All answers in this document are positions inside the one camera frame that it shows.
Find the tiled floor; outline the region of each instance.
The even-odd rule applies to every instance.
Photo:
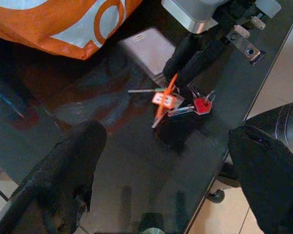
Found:
[[[250,116],[293,102],[293,30],[260,93]],[[0,189],[9,197],[17,188],[6,173],[0,171]],[[225,200],[204,203],[190,234],[262,234],[240,188],[225,191]],[[5,205],[0,197],[0,210]],[[84,234],[78,229],[76,234]]]

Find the screw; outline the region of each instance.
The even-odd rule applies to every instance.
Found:
[[[238,35],[236,33],[232,33],[230,38],[231,38],[231,40],[235,40],[237,38],[237,36]]]

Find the metal key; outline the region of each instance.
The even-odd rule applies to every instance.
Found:
[[[192,92],[193,98],[199,98],[202,96],[191,83],[188,84],[188,88]]]
[[[169,117],[180,116],[186,113],[194,112],[195,106],[186,106],[176,110],[168,111]]]
[[[136,93],[156,93],[156,92],[164,92],[166,88],[156,88],[156,89],[132,89],[128,90],[130,94]]]

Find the white lettering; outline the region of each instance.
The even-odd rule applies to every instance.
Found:
[[[0,6],[13,10],[27,10],[42,5],[48,0],[0,0]]]
[[[102,44],[99,43],[95,37],[93,23],[98,10],[106,1],[108,0],[97,0],[77,23],[51,37],[65,41],[80,48],[84,48],[90,40],[93,41],[93,43],[99,48],[102,47]],[[121,0],[121,3],[126,10],[125,0]],[[118,10],[117,14],[115,14],[115,8],[113,8],[113,6],[107,8],[104,12],[99,25],[100,32],[104,38],[106,38],[107,35],[116,27],[119,17]]]

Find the key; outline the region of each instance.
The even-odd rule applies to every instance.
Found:
[[[193,103],[194,103],[194,106],[195,106],[195,109],[196,109],[196,113],[200,116],[202,115],[206,115],[206,114],[209,114],[212,107],[213,107],[213,104],[212,102],[214,101],[215,99],[215,91],[211,91],[206,97],[199,97],[199,98],[196,98],[194,99]]]
[[[188,84],[188,88],[192,92],[193,98],[199,98],[202,96],[191,83]]]
[[[128,93],[130,94],[136,94],[136,93],[156,93],[156,92],[164,92],[165,88],[156,88],[156,89],[132,89],[128,90]]]
[[[173,111],[168,111],[168,116],[169,117],[180,116],[186,113],[193,112],[194,110],[195,110],[194,106],[186,106],[186,107],[179,108]]]

